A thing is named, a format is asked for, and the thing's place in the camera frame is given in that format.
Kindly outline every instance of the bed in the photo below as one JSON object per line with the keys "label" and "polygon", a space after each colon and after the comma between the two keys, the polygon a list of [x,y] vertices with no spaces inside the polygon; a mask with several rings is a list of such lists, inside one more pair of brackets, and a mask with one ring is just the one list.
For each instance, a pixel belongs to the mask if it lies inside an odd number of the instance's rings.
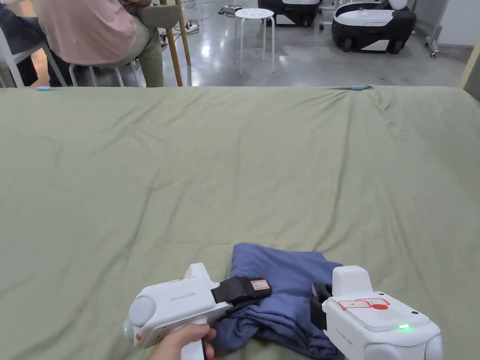
{"label": "bed", "polygon": [[[4,360],[146,359],[146,285],[242,241],[365,267],[478,359],[480,105],[462,89],[0,90]],[[300,359],[260,341],[230,360]]]}

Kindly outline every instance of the concrete floor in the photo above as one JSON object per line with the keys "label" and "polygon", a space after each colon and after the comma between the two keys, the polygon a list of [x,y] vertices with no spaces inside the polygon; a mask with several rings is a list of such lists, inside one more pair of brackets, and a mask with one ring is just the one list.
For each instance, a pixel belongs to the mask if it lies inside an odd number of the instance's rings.
{"label": "concrete floor", "polygon": [[[186,65],[181,37],[176,41],[184,84],[193,86],[347,86],[377,85],[452,85],[458,84],[468,61],[470,49],[443,51],[431,59],[424,47],[425,36],[413,35],[399,55],[379,53],[344,53],[331,37],[330,27],[323,32],[318,24],[328,21],[331,13],[318,16],[310,28],[276,28],[276,71],[272,73],[271,31],[267,28],[267,50],[262,61],[262,24],[245,22],[243,72],[233,63],[235,20],[217,11],[228,0],[215,0],[184,10],[185,19],[200,21],[200,33],[188,35],[191,73]],[[256,0],[246,6],[256,7]],[[165,86],[176,86],[168,47],[163,52]],[[39,81],[48,84],[45,57],[36,56]],[[122,69],[125,85],[134,86],[129,67]],[[79,82],[91,85],[88,76]],[[101,86],[117,86],[113,72],[101,76]]]}

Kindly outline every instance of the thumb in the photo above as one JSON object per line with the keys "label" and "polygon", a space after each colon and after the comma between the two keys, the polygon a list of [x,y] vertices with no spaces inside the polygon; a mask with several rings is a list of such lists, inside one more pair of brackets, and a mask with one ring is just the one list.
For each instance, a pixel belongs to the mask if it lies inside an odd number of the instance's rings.
{"label": "thumb", "polygon": [[210,326],[208,324],[188,324],[171,333],[169,342],[176,348],[182,348],[193,341],[202,340],[202,337],[208,334]]}

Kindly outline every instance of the hand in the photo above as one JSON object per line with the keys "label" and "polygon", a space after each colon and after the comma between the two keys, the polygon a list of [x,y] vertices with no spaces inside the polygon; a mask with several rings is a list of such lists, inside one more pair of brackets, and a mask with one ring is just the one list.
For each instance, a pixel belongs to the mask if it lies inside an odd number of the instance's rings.
{"label": "hand", "polygon": [[208,324],[185,325],[167,335],[153,350],[149,360],[181,360],[182,348],[193,341],[201,339],[205,342],[206,359],[214,360],[213,347],[208,344],[208,341],[213,340],[215,337],[215,329],[211,329]]}

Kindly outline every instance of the black and white robot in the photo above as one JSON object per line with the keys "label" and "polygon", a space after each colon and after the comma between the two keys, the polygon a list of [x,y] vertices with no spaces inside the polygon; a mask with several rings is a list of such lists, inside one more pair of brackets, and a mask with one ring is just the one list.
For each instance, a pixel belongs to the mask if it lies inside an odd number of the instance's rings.
{"label": "black and white robot", "polygon": [[275,25],[310,26],[323,0],[258,0],[258,7],[274,12]]}
{"label": "black and white robot", "polygon": [[340,6],[332,22],[337,46],[349,51],[387,51],[398,54],[410,37],[417,16],[408,0],[360,2]]}

